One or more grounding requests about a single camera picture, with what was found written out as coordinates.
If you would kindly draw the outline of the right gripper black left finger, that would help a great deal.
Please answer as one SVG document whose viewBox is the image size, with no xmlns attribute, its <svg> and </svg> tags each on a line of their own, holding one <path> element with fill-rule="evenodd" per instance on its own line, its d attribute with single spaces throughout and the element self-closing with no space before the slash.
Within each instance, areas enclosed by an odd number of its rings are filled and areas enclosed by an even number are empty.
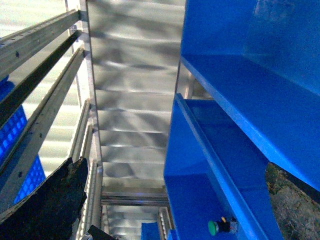
<svg viewBox="0 0 320 240">
<path fill-rule="evenodd" d="M 87 199 L 87 159 L 68 158 L 28 197 L 0 215 L 2 240 L 68 240 Z"/>
</svg>

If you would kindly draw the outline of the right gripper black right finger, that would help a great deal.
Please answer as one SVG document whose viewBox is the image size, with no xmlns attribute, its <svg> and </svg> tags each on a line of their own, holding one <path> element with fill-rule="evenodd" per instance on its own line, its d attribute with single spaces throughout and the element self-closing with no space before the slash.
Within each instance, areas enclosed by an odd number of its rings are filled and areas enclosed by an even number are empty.
<svg viewBox="0 0 320 240">
<path fill-rule="evenodd" d="M 320 193 L 274 163 L 265 180 L 273 215 L 285 240 L 320 238 Z"/>
</svg>

